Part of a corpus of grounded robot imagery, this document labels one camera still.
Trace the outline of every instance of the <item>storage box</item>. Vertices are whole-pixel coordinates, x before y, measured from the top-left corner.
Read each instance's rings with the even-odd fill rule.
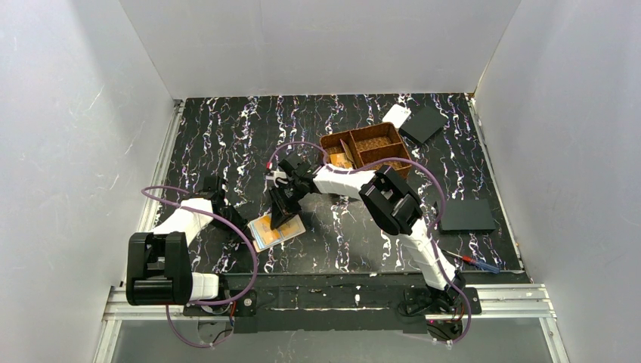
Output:
[[[343,152],[341,140],[349,146],[357,168],[386,157],[410,159],[410,153],[407,152],[403,139],[391,123],[380,123],[360,129],[325,135],[320,138],[320,146],[329,155],[341,154]],[[386,162],[385,164],[394,168],[403,179],[407,179],[407,175],[412,168],[410,164],[398,161]]]

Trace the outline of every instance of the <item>purple cable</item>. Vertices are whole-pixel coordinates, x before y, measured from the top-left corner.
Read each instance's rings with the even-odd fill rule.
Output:
[[[256,277],[258,276],[258,273],[259,273],[259,261],[258,261],[257,255],[256,255],[256,251],[254,250],[254,246],[252,246],[252,243],[249,241],[247,236],[240,229],[238,229],[238,227],[236,227],[234,225],[234,223],[229,222],[227,219],[225,219],[225,218],[223,218],[223,217],[221,217],[219,215],[207,212],[205,210],[192,208],[190,206],[181,206],[180,203],[172,202],[172,201],[167,200],[167,199],[162,199],[161,197],[156,197],[155,195],[147,193],[147,191],[150,191],[150,190],[153,190],[153,189],[169,189],[171,191],[177,191],[178,193],[181,193],[181,194],[189,194],[190,193],[189,191],[186,191],[185,189],[180,189],[180,188],[177,188],[177,187],[169,187],[167,185],[154,185],[154,186],[151,186],[151,187],[143,188],[141,190],[141,193],[145,197],[151,198],[151,199],[156,200],[156,201],[158,201],[160,203],[167,204],[169,206],[174,206],[174,207],[179,208],[179,209],[184,209],[184,210],[187,210],[187,211],[192,212],[192,213],[203,214],[205,216],[212,217],[213,219],[215,219],[215,220],[217,220],[219,222],[222,222],[223,224],[225,224],[226,226],[231,228],[232,231],[236,232],[236,234],[238,234],[241,238],[243,238],[243,242],[245,243],[245,245],[247,245],[247,248],[249,248],[249,252],[252,254],[252,261],[254,262],[254,269],[252,271],[252,278],[251,278],[251,280],[249,280],[249,283],[247,284],[247,286],[245,287],[245,289],[243,291],[240,291],[237,295],[234,295],[234,296],[230,297],[229,299],[220,300],[220,301],[196,301],[196,302],[194,302],[194,304],[196,304],[196,305],[207,305],[207,306],[224,305],[224,304],[231,303],[233,301],[236,301],[236,300],[240,299],[249,290],[251,290],[252,287],[254,286],[254,283],[256,282]]]
[[[169,327],[172,329],[174,332],[174,335],[183,343],[187,344],[188,346],[192,346],[194,348],[213,348],[214,346],[217,346],[218,344],[224,342],[225,340],[229,339],[231,335],[234,333],[233,331],[227,335],[226,337],[222,338],[218,342],[210,343],[210,344],[198,344],[189,341],[187,338],[183,337],[182,334],[178,332],[178,329],[176,329],[176,326],[174,325],[174,322],[172,321],[171,315],[169,314],[169,305],[165,305],[165,313],[167,314],[167,321],[169,322]]]
[[[323,155],[325,156],[324,157],[324,161],[327,160],[327,158],[328,158],[327,152],[322,147],[320,147],[320,146],[318,146],[316,144],[312,144],[311,142],[307,142],[307,141],[294,141],[294,142],[282,144],[281,146],[279,146],[276,149],[276,151],[271,155],[271,157],[269,158],[269,161],[271,162],[271,160],[274,158],[274,155],[276,155],[276,153],[280,149],[282,149],[283,147],[286,147],[286,146],[288,146],[290,144],[306,144],[306,145],[309,145],[309,146],[312,146],[312,147],[316,147],[318,150],[323,152]],[[337,174],[345,175],[345,174],[352,174],[353,172],[360,172],[360,171],[363,171],[363,170],[367,170],[367,169],[372,168],[373,166],[377,166],[377,165],[380,165],[382,163],[386,163],[386,162],[390,162],[390,161],[397,161],[397,162],[400,162],[400,163],[409,163],[409,164],[415,166],[416,168],[418,168],[418,170],[420,170],[425,175],[427,175],[427,178],[432,183],[434,183],[434,186],[436,186],[436,190],[438,191],[438,195],[441,197],[441,206],[442,207],[438,211],[438,215],[436,215],[436,218],[433,221],[431,221],[429,223],[429,225],[427,226],[427,231],[428,232],[431,231],[436,226],[436,224],[439,221],[441,221],[441,218],[443,217],[443,213],[445,213],[445,193],[443,193],[443,188],[438,183],[438,180],[436,180],[436,177],[425,166],[420,165],[416,161],[409,160],[409,159],[403,159],[401,157],[386,157],[385,159],[377,160],[377,161],[375,161],[375,162],[373,162],[371,164],[367,164],[367,165],[364,165],[364,166],[362,166],[362,167],[360,167],[358,169],[353,169],[353,170],[334,169],[331,166],[329,166],[329,164],[327,164],[327,162],[326,162],[326,164],[328,166],[328,169],[330,169],[332,172],[335,172]],[[432,243],[432,249],[434,250],[434,256],[438,256],[438,246],[436,245],[436,242],[434,241],[434,238],[430,238],[430,242]],[[441,264],[441,260],[440,259],[436,259],[436,264],[438,265],[438,269],[441,271],[441,274],[443,275],[443,278],[445,279],[447,284],[450,285],[450,287],[452,287],[456,292],[458,292],[463,297],[463,301],[464,301],[466,309],[467,309],[467,324],[465,326],[465,329],[463,329],[463,332],[461,333],[461,335],[458,338],[452,340],[452,343],[456,343],[456,342],[459,342],[461,339],[463,339],[463,337],[467,334],[467,331],[469,330],[469,326],[472,323],[472,307],[469,304],[469,300],[467,299],[467,296],[465,295],[465,293],[459,287],[454,285],[452,283],[452,280],[450,280],[450,278],[447,276],[447,274],[445,273],[445,268],[443,268],[443,264]]]

